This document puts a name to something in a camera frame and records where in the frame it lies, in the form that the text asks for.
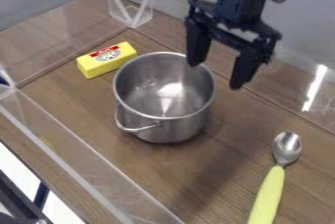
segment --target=stainless steel pot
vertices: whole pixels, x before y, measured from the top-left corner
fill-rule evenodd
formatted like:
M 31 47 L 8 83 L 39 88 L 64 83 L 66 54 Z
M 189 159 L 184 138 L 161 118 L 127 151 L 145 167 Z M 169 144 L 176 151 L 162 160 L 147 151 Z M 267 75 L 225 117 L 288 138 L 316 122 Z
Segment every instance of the stainless steel pot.
M 122 66 L 113 86 L 119 129 L 152 143 L 177 143 L 197 134 L 214 96 L 205 65 L 189 67 L 182 54 L 150 53 Z

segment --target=pot handle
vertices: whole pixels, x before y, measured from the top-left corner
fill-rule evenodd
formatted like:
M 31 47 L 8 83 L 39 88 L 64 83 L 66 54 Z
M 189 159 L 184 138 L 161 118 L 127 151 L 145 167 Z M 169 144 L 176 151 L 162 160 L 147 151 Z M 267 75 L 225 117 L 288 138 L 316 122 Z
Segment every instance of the pot handle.
M 138 133 L 143 130 L 147 130 L 147 129 L 154 128 L 154 127 L 161 125 L 161 122 L 156 122 L 154 124 L 139 127 L 139 128 L 129 128 L 129 127 L 123 126 L 121 121 L 119 121 L 119 105 L 117 106 L 117 110 L 115 110 L 115 122 L 117 122 L 118 128 L 129 133 Z

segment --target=wooden table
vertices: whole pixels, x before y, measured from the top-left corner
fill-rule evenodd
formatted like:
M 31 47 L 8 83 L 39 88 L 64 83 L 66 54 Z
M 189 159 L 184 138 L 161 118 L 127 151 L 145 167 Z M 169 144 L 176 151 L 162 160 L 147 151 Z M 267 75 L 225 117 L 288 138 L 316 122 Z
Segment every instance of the wooden table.
M 86 10 L 82 21 L 95 20 L 101 16 L 102 28 L 95 29 L 97 33 L 101 29 L 107 36 L 106 28 L 119 28 L 121 25 L 103 18 L 105 1 L 80 0 L 71 5 L 71 10 L 75 15 Z M 78 30 L 75 36 L 66 35 L 80 39 L 71 41 L 78 42 L 76 46 L 55 45 L 52 40 L 59 39 L 63 29 L 52 29 L 56 21 L 47 16 L 23 23 L 22 27 L 28 24 L 39 29 L 42 36 L 48 35 L 44 40 L 46 45 L 54 44 L 52 55 L 75 56 L 80 49 L 87 51 L 87 46 L 93 46 L 89 30 Z M 74 27 L 82 24 L 86 22 L 78 22 Z M 139 54 L 184 52 L 184 24 L 157 13 L 152 22 L 137 30 L 122 28 L 89 52 L 125 40 Z M 40 47 L 40 44 L 36 42 L 34 47 Z M 312 75 L 275 61 L 271 67 L 261 69 L 255 81 L 244 89 L 232 91 L 228 78 L 235 57 L 233 51 L 213 44 L 206 62 L 217 81 L 210 119 L 201 133 L 180 145 L 150 145 L 117 129 L 111 91 L 115 72 L 86 80 L 75 62 L 64 62 L 39 78 L 26 80 L 22 91 L 186 223 L 247 223 L 255 194 L 273 165 L 272 139 L 286 130 L 295 131 L 304 142 L 303 155 L 299 162 L 287 168 L 276 223 L 335 223 L 335 117 L 332 101 L 330 103 L 334 84 L 323 82 L 322 96 L 316 97 L 311 111 L 302 112 Z M 330 103 L 328 110 L 322 102 Z M 47 155 L 35 146 L 27 145 L 23 134 L 8 126 L 4 118 L 0 117 L 0 120 L 0 138 L 87 222 L 118 223 Z

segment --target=spoon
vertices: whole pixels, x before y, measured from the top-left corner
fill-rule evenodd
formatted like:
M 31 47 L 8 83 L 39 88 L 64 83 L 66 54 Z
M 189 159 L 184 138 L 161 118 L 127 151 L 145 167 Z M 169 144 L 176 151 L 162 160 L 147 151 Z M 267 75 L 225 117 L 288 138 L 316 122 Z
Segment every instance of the spoon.
M 248 224 L 272 224 L 281 199 L 286 171 L 302 153 L 302 140 L 298 134 L 284 132 L 277 135 L 272 144 L 276 165 L 271 168 L 260 186 Z

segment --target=wooden surface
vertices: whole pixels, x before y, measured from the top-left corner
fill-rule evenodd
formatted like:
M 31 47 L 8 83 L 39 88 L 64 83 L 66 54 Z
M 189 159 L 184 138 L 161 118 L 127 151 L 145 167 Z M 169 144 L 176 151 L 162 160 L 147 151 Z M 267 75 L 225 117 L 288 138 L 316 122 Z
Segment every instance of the wooden surface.
M 125 40 L 139 54 L 184 51 L 182 23 L 157 14 L 153 22 L 138 31 L 123 31 L 94 49 Z M 180 145 L 150 145 L 117 129 L 113 121 L 114 72 L 86 80 L 75 62 L 68 62 L 23 87 L 23 91 L 186 223 L 247 223 L 257 188 L 273 165 L 272 139 L 281 131 L 298 132 L 304 141 L 303 155 L 287 168 L 276 223 L 334 223 L 332 129 L 324 118 L 310 118 L 300 113 L 306 100 L 302 99 L 302 87 L 308 86 L 312 77 L 275 62 L 273 68 L 261 70 L 247 88 L 231 91 L 228 77 L 235 55 L 221 45 L 213 44 L 208 65 L 214 70 L 217 95 L 210 119 L 204 131 Z M 332 85 L 327 84 L 324 88 L 331 89 Z M 3 126 L 0 129 L 7 145 L 54 185 L 62 199 L 83 212 L 90 223 L 114 223 L 103 219 L 106 212 L 99 216 L 103 207 L 89 208 L 97 202 L 89 204 L 78 194 L 76 190 L 82 189 L 52 162 L 42 160 L 28 144 L 15 142 L 20 135 Z

